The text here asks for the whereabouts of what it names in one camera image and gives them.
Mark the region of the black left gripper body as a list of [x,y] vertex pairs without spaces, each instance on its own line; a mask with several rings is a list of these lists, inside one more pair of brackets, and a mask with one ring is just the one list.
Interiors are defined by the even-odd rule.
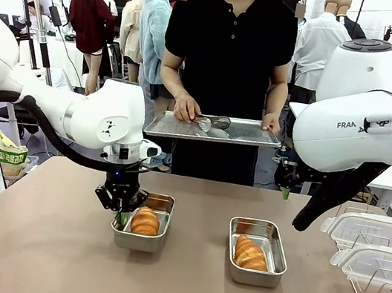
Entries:
[[113,200],[129,202],[140,189],[136,171],[112,171],[106,173],[105,188]]

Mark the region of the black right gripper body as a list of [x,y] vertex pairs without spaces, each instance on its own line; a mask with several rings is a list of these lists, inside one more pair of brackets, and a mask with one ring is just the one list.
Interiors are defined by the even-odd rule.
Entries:
[[281,159],[275,171],[275,184],[283,188],[292,188],[304,182],[313,181],[313,170],[302,162]]

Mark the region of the person's left hand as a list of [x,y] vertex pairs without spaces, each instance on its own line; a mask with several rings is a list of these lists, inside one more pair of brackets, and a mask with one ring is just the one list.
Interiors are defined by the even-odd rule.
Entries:
[[262,129],[265,131],[270,131],[274,133],[274,135],[278,135],[280,133],[280,123],[279,123],[279,115],[277,113],[266,113],[264,114],[264,118],[262,120]]

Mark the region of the person's right hand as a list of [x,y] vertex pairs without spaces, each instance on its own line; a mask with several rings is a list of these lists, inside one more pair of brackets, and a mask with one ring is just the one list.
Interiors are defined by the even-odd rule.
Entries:
[[199,104],[186,90],[179,92],[174,99],[176,102],[173,112],[180,121],[190,123],[201,115]]

